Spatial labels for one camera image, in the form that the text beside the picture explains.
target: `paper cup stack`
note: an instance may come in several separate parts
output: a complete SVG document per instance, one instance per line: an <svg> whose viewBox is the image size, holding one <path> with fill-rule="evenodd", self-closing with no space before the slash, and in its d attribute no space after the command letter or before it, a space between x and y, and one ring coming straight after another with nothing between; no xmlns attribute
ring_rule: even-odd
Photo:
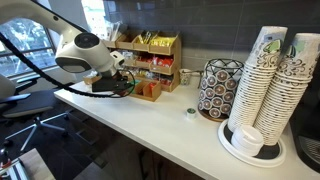
<svg viewBox="0 0 320 180"><path fill-rule="evenodd" d="M319 57L320 34L296 34L268 88L254 127L275 145L299 103Z"/></svg>
<svg viewBox="0 0 320 180"><path fill-rule="evenodd" d="M253 126L277 69L277 60L286 32L285 27L262 27L245 63L232 106L228 120L228 128L232 132L240 125Z"/></svg>

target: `coffee pod holder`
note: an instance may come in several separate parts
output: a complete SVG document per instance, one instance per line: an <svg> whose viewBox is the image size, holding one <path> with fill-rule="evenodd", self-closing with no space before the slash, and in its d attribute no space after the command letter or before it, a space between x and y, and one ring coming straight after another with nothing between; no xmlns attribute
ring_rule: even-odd
<svg viewBox="0 0 320 180"><path fill-rule="evenodd" d="M278 143L274 146L264 145L260 149L258 155L253 157L248 156L237 150L231 144L231 137L233 133L229 130L227 126L227 121L228 120L225 120L220 124L220 127L218 129L218 137L220 143L234 157L250 165L263 168L277 167L284 162L287 149L281 139L279 139Z"/></svg>
<svg viewBox="0 0 320 180"><path fill-rule="evenodd" d="M233 59L212 59L200 81L198 110L205 118L222 122L229 117L243 63Z"/></svg>

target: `gray backsplash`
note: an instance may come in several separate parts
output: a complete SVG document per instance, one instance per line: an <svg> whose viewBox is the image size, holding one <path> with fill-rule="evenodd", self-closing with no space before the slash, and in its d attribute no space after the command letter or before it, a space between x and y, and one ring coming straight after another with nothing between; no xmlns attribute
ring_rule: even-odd
<svg viewBox="0 0 320 180"><path fill-rule="evenodd" d="M104 1L107 19L131 29L179 31L182 67L202 69L214 58L244 62L262 26L285 26L284 50L296 33L320 33L317 0Z"/></svg>

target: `floor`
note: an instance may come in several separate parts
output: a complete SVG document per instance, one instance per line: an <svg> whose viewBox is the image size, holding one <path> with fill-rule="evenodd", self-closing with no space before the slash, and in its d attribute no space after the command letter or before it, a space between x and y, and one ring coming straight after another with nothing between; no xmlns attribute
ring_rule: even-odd
<svg viewBox="0 0 320 180"><path fill-rule="evenodd" d="M43 114L43 119L63 113L69 109L71 109L71 107L61 102L54 110ZM3 142L4 138L8 135L29 126L32 122L32 120L26 122L18 121L10 127L6 127L4 123L0 123L0 142ZM78 180L88 179L88 177L92 177L92 174L99 175L97 172L101 170L93 163L93 154L97 152L94 146L89 145L76 134L77 128L74 124L77 123L79 124L81 122L79 119L74 118L74 116L69 120L65 120L63 117L57 118L49 124L65 127L69 132L67 137L62 137L59 131L43 128L40 131L36 131L35 136L26 148L26 151L32 148L38 150L57 180L70 180L76 177ZM19 157L20 148L29 132L30 130L12 137L14 144L7 148L11 159Z"/></svg>

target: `counter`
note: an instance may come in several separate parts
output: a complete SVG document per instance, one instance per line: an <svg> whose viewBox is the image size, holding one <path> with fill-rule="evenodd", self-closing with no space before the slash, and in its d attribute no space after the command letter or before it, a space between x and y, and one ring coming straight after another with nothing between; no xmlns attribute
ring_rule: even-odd
<svg viewBox="0 0 320 180"><path fill-rule="evenodd" d="M73 85L86 90L83 82ZM125 98L90 98L65 90L55 92L60 100L88 114L143 146L170 159L204 179L320 179L297 156L289 127L281 138L287 148L284 163L275 168L259 168L231 155L218 139L220 123L199 113L186 118L188 108L197 108L199 90L178 86L162 92L156 102Z"/></svg>

